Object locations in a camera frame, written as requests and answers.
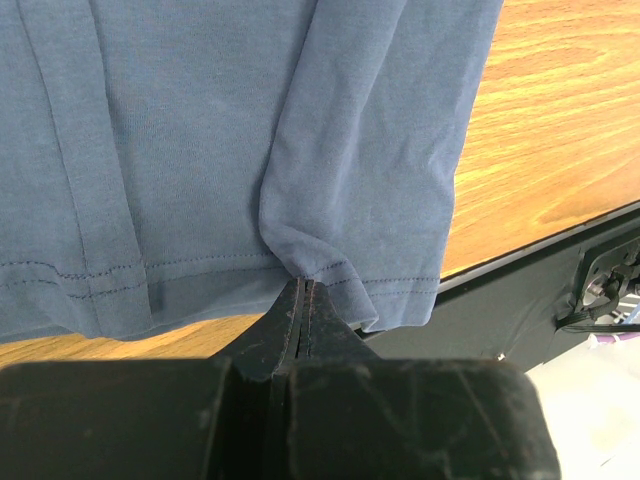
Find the wood grain surface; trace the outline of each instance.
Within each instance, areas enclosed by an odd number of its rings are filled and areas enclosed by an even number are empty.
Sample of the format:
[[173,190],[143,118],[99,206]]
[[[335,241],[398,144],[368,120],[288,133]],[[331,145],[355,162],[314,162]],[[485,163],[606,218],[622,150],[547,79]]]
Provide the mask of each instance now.
[[[456,177],[444,276],[640,200],[640,0],[506,0]],[[258,317],[139,342],[0,346],[45,359],[204,357]]]

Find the blue fabric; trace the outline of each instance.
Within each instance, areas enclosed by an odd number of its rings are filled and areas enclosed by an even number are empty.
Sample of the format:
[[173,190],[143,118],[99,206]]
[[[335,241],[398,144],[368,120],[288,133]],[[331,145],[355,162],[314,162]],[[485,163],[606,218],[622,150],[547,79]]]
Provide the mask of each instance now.
[[500,6],[0,0],[0,341],[426,323]]

